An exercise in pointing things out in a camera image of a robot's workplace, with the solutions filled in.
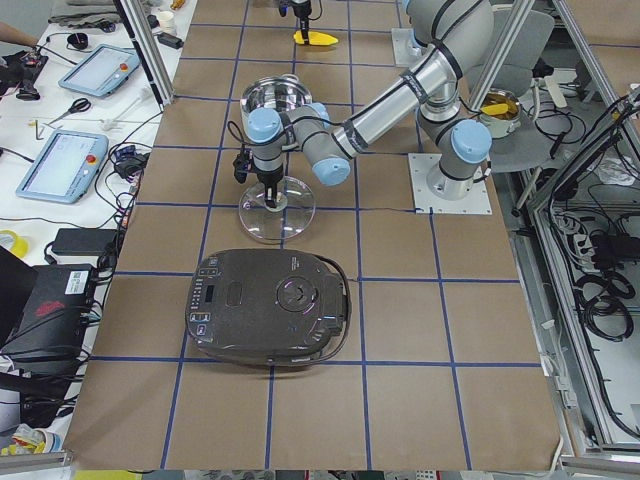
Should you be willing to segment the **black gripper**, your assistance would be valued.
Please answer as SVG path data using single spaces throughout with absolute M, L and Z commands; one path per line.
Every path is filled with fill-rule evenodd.
M 258 158 L 252 150 L 241 149 L 233 163 L 234 178 L 244 184 L 250 174 L 255 174 L 264 184 L 264 203 L 268 209 L 278 206 L 277 184 L 284 178 L 284 167 L 280 157 L 272 160 Z
M 309 20 L 316 20 L 316 17 L 312 16 L 313 8 L 310 0 L 278 0 L 277 8 L 279 15 L 285 17 L 289 11 L 292 11 L 294 16 L 299 19 L 299 40 L 301 45 L 309 45 Z

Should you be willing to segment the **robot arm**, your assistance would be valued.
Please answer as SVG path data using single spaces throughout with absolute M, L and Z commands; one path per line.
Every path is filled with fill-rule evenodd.
M 323 14 L 322 2 L 318 2 L 319 13 L 313 16 L 313 7 L 311 0 L 279 0 L 277 2 L 277 11 L 280 17 L 285 18 L 289 11 L 298 21 L 299 29 L 294 34 L 294 41 L 300 45 L 319 45 L 319 41 L 312 35 L 310 23 L 318 20 Z
M 288 112 L 260 107 L 248 115 L 234 176 L 243 183 L 256 175 L 269 208 L 276 206 L 284 177 L 284 150 L 299 148 L 317 179 L 335 186 L 348 178 L 357 155 L 410 113 L 441 152 L 429 175 L 430 190 L 447 200 L 464 197 L 488 157 L 492 136 L 483 123 L 461 115 L 458 82 L 488 49 L 493 8 L 488 1 L 406 1 L 403 7 L 424 53 L 359 112 L 336 124 L 319 102 Z

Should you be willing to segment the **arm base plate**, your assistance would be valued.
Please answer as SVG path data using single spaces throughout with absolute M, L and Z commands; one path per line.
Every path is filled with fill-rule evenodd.
M 481 166 L 467 180 L 452 180 L 440 170 L 440 154 L 408 155 L 414 210 L 419 214 L 491 215 Z

